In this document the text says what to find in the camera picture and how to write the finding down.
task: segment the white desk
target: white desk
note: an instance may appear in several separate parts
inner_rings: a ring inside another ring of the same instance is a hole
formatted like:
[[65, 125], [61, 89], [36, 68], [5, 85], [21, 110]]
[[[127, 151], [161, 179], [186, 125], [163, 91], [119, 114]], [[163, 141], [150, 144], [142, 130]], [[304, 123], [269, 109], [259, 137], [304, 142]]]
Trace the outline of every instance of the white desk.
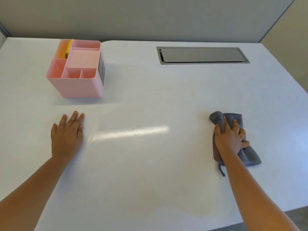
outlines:
[[[208, 116], [217, 110], [243, 114], [263, 161], [249, 170], [274, 202], [308, 205], [308, 95], [262, 44], [104, 42], [105, 97], [65, 99], [45, 78], [58, 42], [8, 38], [0, 50], [0, 199], [51, 156], [53, 122], [86, 114], [84, 148], [36, 230], [205, 231], [241, 222], [213, 160]], [[235, 46], [250, 64], [161, 65], [156, 46]]]

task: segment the yellow object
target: yellow object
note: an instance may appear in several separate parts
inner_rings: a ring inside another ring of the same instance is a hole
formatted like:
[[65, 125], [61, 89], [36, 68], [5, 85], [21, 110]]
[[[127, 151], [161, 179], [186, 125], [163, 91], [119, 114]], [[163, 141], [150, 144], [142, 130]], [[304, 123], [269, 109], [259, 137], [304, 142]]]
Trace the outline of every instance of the yellow object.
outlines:
[[66, 57], [66, 58], [68, 58], [68, 54], [70, 53], [70, 49], [71, 49], [72, 42], [73, 42], [73, 39], [71, 39], [71, 40], [69, 41], [69, 43], [67, 44], [67, 48], [66, 48], [66, 51], [65, 51], [65, 57]]

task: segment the finger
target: finger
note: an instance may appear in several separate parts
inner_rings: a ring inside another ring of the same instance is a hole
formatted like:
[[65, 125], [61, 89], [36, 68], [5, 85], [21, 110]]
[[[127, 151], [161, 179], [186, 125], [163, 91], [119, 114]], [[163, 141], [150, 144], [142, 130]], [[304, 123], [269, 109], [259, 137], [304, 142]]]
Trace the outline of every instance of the finger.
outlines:
[[84, 113], [80, 114], [79, 118], [73, 123], [72, 128], [75, 129], [75, 131], [78, 130], [79, 126], [82, 124], [84, 119]]
[[60, 122], [59, 122], [59, 126], [58, 126], [58, 130], [62, 130], [64, 127], [65, 127], [65, 124], [66, 124], [66, 114], [63, 114]]
[[227, 119], [226, 119], [225, 116], [224, 116], [224, 122], [225, 122], [225, 131], [226, 131], [226, 130], [231, 130], [231, 128], [230, 128], [230, 126], [229, 126], [229, 124], [228, 124]]
[[238, 134], [240, 131], [240, 125], [237, 123], [237, 121], [234, 119], [233, 120], [233, 132]]
[[50, 134], [51, 137], [57, 133], [57, 128], [58, 128], [58, 125], [54, 123], [51, 128], [51, 134]]
[[67, 124], [65, 125], [66, 128], [70, 128], [72, 126], [72, 124], [75, 122], [75, 120], [77, 119], [78, 116], [78, 112], [74, 111], [73, 115], [71, 116], [71, 118], [68, 120]]
[[238, 134], [238, 136], [240, 137], [241, 140], [246, 138], [246, 132], [243, 128], [240, 128], [240, 133]]
[[220, 127], [218, 124], [215, 125], [214, 132], [216, 136], [221, 135]]
[[80, 125], [77, 130], [77, 138], [83, 138], [83, 125]]
[[249, 144], [249, 141], [242, 142], [242, 148], [248, 147]]

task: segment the small organizer compartment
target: small organizer compartment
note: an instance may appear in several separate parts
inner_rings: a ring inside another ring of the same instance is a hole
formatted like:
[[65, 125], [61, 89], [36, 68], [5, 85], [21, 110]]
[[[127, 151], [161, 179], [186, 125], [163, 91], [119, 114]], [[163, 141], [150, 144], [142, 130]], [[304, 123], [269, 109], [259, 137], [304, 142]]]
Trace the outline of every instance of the small organizer compartment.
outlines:
[[60, 41], [46, 78], [63, 97], [101, 97], [105, 70], [98, 70], [104, 67], [103, 60], [100, 60], [103, 58], [100, 42], [73, 40], [66, 59], [65, 52], [69, 41]]

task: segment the person's left arm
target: person's left arm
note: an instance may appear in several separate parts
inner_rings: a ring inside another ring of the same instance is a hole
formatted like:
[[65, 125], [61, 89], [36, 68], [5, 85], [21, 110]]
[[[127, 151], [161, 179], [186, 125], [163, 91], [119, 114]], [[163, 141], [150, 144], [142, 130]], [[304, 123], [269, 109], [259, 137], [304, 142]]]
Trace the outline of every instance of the person's left arm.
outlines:
[[83, 142], [84, 114], [64, 114], [51, 129], [52, 157], [0, 202], [0, 230], [33, 231], [60, 176]]

